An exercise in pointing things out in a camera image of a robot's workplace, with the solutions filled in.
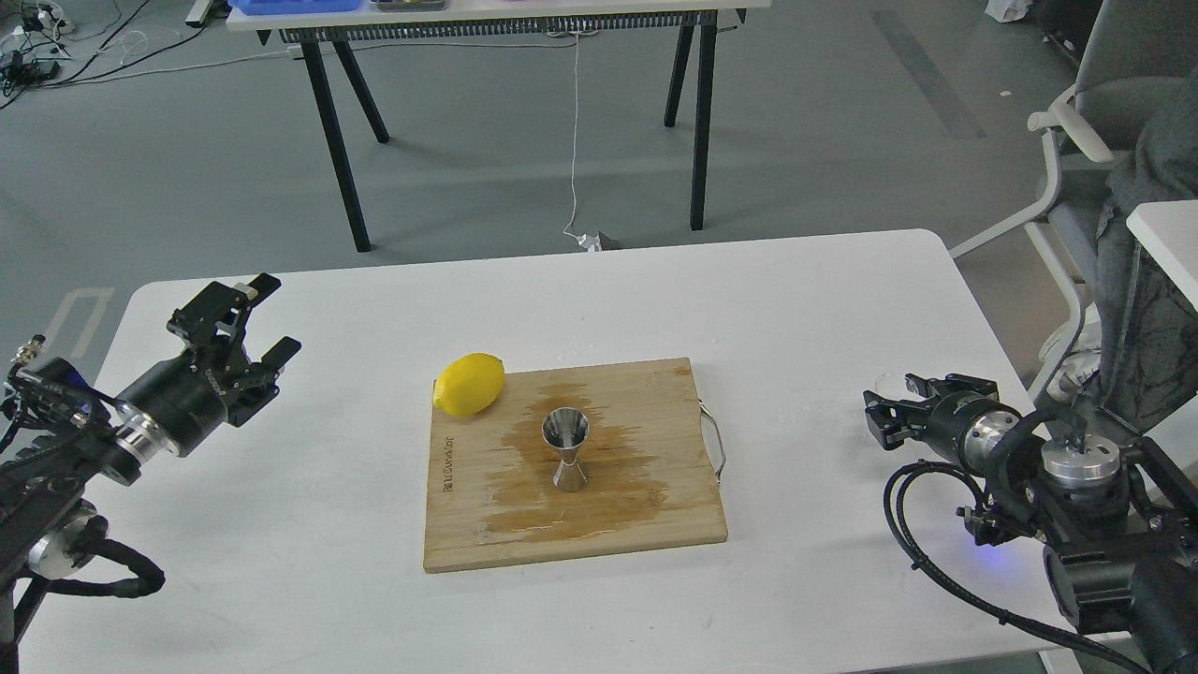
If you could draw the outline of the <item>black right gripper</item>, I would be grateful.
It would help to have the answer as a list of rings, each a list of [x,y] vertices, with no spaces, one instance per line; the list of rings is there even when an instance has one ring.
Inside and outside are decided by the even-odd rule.
[[[967,473],[984,474],[987,457],[1022,419],[1017,409],[998,402],[1000,393],[992,379],[966,374],[946,374],[940,379],[906,374],[904,385],[921,401],[863,394],[866,426],[884,451],[894,451],[906,441],[924,441]]]

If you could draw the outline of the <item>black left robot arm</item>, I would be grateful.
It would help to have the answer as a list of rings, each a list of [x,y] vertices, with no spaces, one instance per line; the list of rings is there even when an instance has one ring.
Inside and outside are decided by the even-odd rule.
[[[108,521],[85,499],[87,482],[137,482],[158,453],[184,459],[222,425],[240,427],[278,396],[277,381],[300,341],[282,338],[260,362],[244,350],[252,311],[282,281],[261,273],[244,285],[210,283],[168,320],[181,353],[109,396],[71,362],[38,363],[43,334],[4,368],[4,447],[34,432],[4,463],[4,670],[19,669],[19,643],[49,593],[139,599],[167,576],[108,538]]]

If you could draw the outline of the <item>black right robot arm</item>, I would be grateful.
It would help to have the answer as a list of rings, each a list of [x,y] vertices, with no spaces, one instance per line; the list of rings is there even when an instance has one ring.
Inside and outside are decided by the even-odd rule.
[[[1067,409],[1021,415],[991,379],[908,375],[910,400],[864,391],[869,430],[890,451],[920,441],[934,462],[887,479],[883,508],[898,546],[946,593],[1039,639],[1131,673],[1193,673],[1197,664],[1194,485],[1149,438],[1120,445]],[[1060,438],[1039,426],[1073,423]],[[919,476],[945,475],[970,491],[958,509],[979,546],[1016,538],[1043,544],[1045,575],[1067,630],[968,593],[916,545],[904,499]]]

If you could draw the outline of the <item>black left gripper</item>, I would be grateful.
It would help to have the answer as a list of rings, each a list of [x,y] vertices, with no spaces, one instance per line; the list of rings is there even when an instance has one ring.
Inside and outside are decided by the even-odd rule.
[[[183,340],[196,372],[188,364],[157,364],[125,388],[117,397],[123,420],[117,445],[137,460],[161,451],[184,459],[223,423],[242,427],[270,405],[282,391],[282,370],[302,344],[282,338],[261,362],[252,362],[243,341],[253,308],[279,286],[266,273],[246,285],[213,281],[175,310],[167,330]],[[224,385],[214,375],[226,375]]]

